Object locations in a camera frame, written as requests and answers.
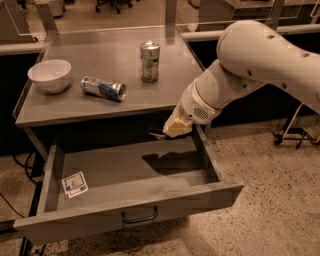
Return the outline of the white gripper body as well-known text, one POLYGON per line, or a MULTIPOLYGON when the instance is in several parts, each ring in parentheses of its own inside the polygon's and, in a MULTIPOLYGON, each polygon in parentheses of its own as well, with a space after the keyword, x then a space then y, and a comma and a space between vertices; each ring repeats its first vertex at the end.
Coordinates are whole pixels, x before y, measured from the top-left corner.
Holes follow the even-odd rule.
POLYGON ((196 80, 184 90, 180 105, 185 116, 197 125, 206 125, 221 113, 220 110, 210 107, 200 97, 196 87, 196 80))

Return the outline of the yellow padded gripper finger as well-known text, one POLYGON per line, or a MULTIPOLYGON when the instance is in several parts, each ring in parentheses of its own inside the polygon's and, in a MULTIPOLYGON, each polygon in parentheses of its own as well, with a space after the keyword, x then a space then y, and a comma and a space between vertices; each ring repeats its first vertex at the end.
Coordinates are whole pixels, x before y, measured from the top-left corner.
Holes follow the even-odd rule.
POLYGON ((192 131, 193 121, 186 115, 180 105, 177 105, 165 122, 163 133, 171 138, 188 134, 192 131))

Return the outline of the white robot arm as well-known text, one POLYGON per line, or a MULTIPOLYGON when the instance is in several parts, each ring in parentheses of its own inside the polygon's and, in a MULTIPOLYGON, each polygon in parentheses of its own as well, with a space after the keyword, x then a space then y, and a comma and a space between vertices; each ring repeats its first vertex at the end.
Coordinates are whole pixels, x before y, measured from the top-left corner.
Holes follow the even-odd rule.
POLYGON ((232 101, 271 84, 320 113, 320 55, 270 27, 243 20, 218 39, 217 59, 184 90, 162 132, 175 138, 206 125, 232 101))

